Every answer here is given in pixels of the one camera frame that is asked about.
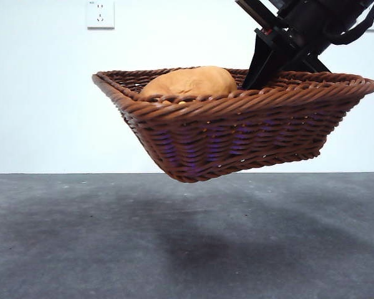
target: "basket rim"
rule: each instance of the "basket rim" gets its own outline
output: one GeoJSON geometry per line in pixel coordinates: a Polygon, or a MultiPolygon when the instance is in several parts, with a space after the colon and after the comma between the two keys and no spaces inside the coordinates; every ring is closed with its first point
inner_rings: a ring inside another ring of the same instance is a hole
{"type": "MultiPolygon", "coordinates": [[[[178,69],[157,69],[122,71],[113,70],[97,72],[92,75],[96,85],[116,104],[123,113],[135,118],[146,118],[146,121],[175,121],[172,116],[178,112],[178,121],[199,120],[202,118],[219,118],[224,116],[224,109],[233,115],[255,113],[283,106],[306,105],[317,101],[336,101],[344,98],[363,98],[374,92],[374,80],[359,75],[344,73],[308,73],[280,72],[277,80],[286,80],[291,84],[280,87],[264,87],[261,90],[237,90],[229,95],[177,96],[152,95],[142,97],[127,87],[111,79],[113,74],[141,77],[153,74],[165,74],[178,69]]],[[[246,75],[247,70],[227,69],[234,75],[246,75]]]]}

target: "gray floor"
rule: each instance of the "gray floor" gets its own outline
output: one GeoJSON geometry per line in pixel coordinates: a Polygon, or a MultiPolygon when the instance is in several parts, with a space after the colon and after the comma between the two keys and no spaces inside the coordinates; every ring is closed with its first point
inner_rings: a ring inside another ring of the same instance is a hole
{"type": "Polygon", "coordinates": [[[374,173],[0,175],[0,299],[374,299],[374,173]]]}

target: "brown wicker basket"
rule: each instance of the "brown wicker basket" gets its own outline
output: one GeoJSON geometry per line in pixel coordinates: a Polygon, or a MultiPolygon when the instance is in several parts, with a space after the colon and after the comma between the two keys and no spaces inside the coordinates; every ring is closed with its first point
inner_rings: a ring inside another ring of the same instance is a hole
{"type": "MultiPolygon", "coordinates": [[[[139,95],[150,80],[172,70],[99,72],[93,81],[154,162],[185,183],[314,158],[346,112],[374,92],[374,81],[357,75],[282,72],[262,90],[139,95]]],[[[239,86],[247,74],[228,71],[239,86]]]]}

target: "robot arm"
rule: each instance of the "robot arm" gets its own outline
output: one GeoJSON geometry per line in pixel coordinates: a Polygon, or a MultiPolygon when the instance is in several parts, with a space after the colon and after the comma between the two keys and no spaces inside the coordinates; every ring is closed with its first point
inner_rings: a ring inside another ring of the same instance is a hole
{"type": "Polygon", "coordinates": [[[236,0],[257,21],[255,53],[245,89],[263,87],[277,72],[327,72],[318,56],[330,44],[349,44],[373,24],[374,5],[353,29],[358,16],[374,0],[270,0],[277,17],[259,0],[236,0]]]}

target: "bread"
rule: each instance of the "bread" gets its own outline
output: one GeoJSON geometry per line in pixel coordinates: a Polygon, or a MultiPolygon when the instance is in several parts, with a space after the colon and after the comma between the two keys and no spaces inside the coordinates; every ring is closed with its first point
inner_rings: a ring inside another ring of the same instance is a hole
{"type": "Polygon", "coordinates": [[[181,69],[160,75],[149,82],[140,95],[228,95],[237,90],[230,73],[221,67],[181,69]]]}

